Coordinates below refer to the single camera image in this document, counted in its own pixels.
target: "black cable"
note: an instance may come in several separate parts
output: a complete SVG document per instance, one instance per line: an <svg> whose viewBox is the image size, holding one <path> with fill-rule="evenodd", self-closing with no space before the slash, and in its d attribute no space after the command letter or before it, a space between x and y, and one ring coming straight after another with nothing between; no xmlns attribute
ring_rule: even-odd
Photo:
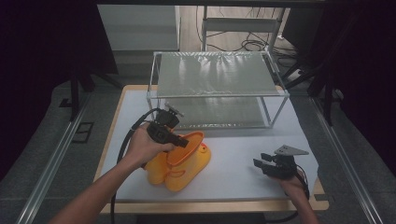
<svg viewBox="0 0 396 224"><path fill-rule="evenodd" d="M139 128L139 126L145 121L145 119L148 115L152 114L155 111L161 111L161 109L160 108L150 109L149 112L147 112L142 117L140 117L140 119L138 119L137 122L135 122L134 125L132 125L131 129L128 131L128 133L125 135L124 140L122 141L119 156L117 157L117 164L122 160L123 154L125 153L126 146L128 145L132 135L134 135L134 131L136 131L136 129ZM116 204L116 196L117 196L117 192L115 192L113 197L111 197L110 217L111 217L112 224L116 223L115 213L114 213L114 208L115 208L115 204Z"/></svg>
<svg viewBox="0 0 396 224"><path fill-rule="evenodd" d="M270 220L265 220L265 221L266 221L266 223L282 223L282 222L290 221L290 220L294 219L297 216L298 216L298 212L294 212L293 214L291 214L288 217L284 217L284 218L281 218L281 219L274 219L274 220L270 219Z"/></svg>
<svg viewBox="0 0 396 224"><path fill-rule="evenodd" d="M222 12L221 12L221 7L219 7L219 12L220 12L221 16L224 17L224 14L222 14Z"/></svg>
<svg viewBox="0 0 396 224"><path fill-rule="evenodd" d="M273 10L273 14L272 14L272 16L271 16L271 19L274 17L274 13L275 13L275 9L276 9L276 7L274 7L274 10Z"/></svg>
<svg viewBox="0 0 396 224"><path fill-rule="evenodd" d="M251 13L251 12L253 11L253 9L254 9L254 7L252 7L252 8L250 9L250 11L247 13L246 17L248 16L249 13ZM258 10L258 12L257 12L256 18L259 17L259 14L260 14L261 9L262 9L262 8L259 7L259 10ZM276 10L276 8L274 7L271 18L274 17L275 10ZM202 40L202 38L201 38L201 36L200 36L200 34L199 34L199 29L198 29L198 7L196 7L196 9L195 9L195 28L196 28L197 36L198 36L200 42L203 43L203 40ZM227 32L224 31L224 32L215 33L215 34L213 34L213 35L207 35L206 38L211 37L211 36L215 36L215 35L222 35L222 34L225 34L225 33L227 33ZM256 37L259 38L260 40L251 40L251 39L249 39L249 37L250 37L251 35L256 36ZM257 50L257 51L263 51L263 50L265 49L265 47L268 46L268 38L269 38L269 34L267 34L267 40L265 41L265 40L263 40L261 37L259 37L258 35L255 35L255 34L249 32L248 35L247 35L246 40L242 41L242 43L241 43L241 48L239 48L239 49L226 50L226 49L221 49L221 48L219 48L219 47L217 47L217 46L214 46L214 45L210 45L210 44L206 44L206 45L207 45L207 46L210 46L210 47L212 47L212 48L215 48L215 49L219 49L219 50L221 50L221 51L238 51L238 50L240 50L240 49L245 49L246 51L253 51L253 50L250 49L248 46L255 46L255 47L258 47L258 48L259 48L259 50ZM295 54L292 54L292 55L291 55L291 54L281 53L281 52L277 51L276 49L282 49L282 48L274 47L274 55L276 55L276 56L283 56L283 57L288 57L288 58L293 58L293 59L296 57Z"/></svg>
<svg viewBox="0 0 396 224"><path fill-rule="evenodd" d="M308 178L306 178L305 170L303 169L303 167L301 167L299 165L297 165L297 167L300 168L301 171L303 171L303 174L304 174L304 183L303 184L305 184L306 189L308 189Z"/></svg>
<svg viewBox="0 0 396 224"><path fill-rule="evenodd" d="M282 58L282 57L280 57L280 58L277 58L276 59L276 63L277 64L279 64L280 66L282 66L282 67L286 67L286 68L290 68L290 67L292 67L292 65L285 65L285 64L283 64L280 60L283 60L283 59L292 59L292 58Z"/></svg>

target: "white sheet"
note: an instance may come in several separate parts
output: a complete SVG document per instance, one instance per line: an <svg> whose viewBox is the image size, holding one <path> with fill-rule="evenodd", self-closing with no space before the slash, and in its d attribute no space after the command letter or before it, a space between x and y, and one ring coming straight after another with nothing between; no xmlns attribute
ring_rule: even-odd
<svg viewBox="0 0 396 224"><path fill-rule="evenodd" d="M102 168L102 174L117 161L122 140L131 126L149 111L146 91L127 91L122 102L115 130ZM273 129L238 129L204 131L204 143L212 151L206 168L180 192L169 191L164 184L152 186L143 169L133 172L117 192L117 200L125 202L227 201L285 198L280 186L253 165L261 153L274 155L282 145L309 152L296 156L296 163L307 174L312 193L317 178L318 162L288 100Z"/></svg>

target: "dark background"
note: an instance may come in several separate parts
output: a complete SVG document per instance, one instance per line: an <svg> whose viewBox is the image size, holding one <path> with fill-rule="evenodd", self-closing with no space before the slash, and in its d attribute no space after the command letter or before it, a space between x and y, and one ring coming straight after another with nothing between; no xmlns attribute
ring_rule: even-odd
<svg viewBox="0 0 396 224"><path fill-rule="evenodd" d="M396 175L396 17L394 5L368 1L332 61L335 88L344 94L341 108ZM283 36L308 66L316 66L349 19L340 8L293 8Z"/></svg>
<svg viewBox="0 0 396 224"><path fill-rule="evenodd" d="M44 118L52 90L71 71L81 80L92 69L117 73L96 4L75 2L0 3L1 178Z"/></svg>

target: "gray floor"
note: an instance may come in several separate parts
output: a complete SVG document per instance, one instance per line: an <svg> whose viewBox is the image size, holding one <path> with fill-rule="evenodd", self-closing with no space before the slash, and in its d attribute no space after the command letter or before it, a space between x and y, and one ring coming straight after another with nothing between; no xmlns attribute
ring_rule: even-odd
<svg viewBox="0 0 396 224"><path fill-rule="evenodd" d="M195 18L186 16L195 13L194 10L194 7L185 7L181 10L182 17L186 18L183 21L190 20L190 25L183 23L181 27L180 50L183 51L195 51L200 46L193 26ZM226 8L222 9L222 13L227 13ZM240 43L241 38L245 37L246 35L242 35L235 40L226 41L229 45L226 44L222 47L231 49L232 44L236 46ZM220 45L226 42L215 39L213 44ZM279 40L276 45L284 47L288 43ZM122 84L148 83L152 52L114 53L120 74L118 76L111 75L112 77ZM96 89L92 93L87 111L82 119L82 121L94 122L92 135L86 144L70 145L45 200L36 214L34 223L48 222L49 218L89 186L93 180L121 93L120 90L102 79L96 76L93 78ZM319 122L311 100L304 94L308 85L309 81L293 88L290 99L318 160L318 176L330 202L330 208L327 211L318 212L318 217L324 223L370 223L340 165L337 153L331 147L331 142ZM70 108L59 107L63 98L70 98L68 83L64 83L53 91L52 102L46 117L9 174L0 183L0 223L14 223L17 220L53 149L56 148L68 125ZM394 213L396 208L395 177L370 144L347 119L338 102L332 104L332 121L333 129L363 186L373 199L383 223L396 223L396 213ZM285 215L283 213L265 214L268 219ZM116 220L116 223L263 223L263 215L117 215ZM97 223L109 223L109 216L99 216ZM288 223L299 223L299 221L296 218Z"/></svg>

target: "transparent box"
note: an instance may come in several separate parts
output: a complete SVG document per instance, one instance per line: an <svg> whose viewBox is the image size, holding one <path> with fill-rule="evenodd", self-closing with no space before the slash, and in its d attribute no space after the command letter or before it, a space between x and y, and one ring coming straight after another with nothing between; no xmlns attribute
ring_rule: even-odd
<svg viewBox="0 0 396 224"><path fill-rule="evenodd" d="M154 52L147 98L178 110L178 129L273 128L289 93L265 51Z"/></svg>

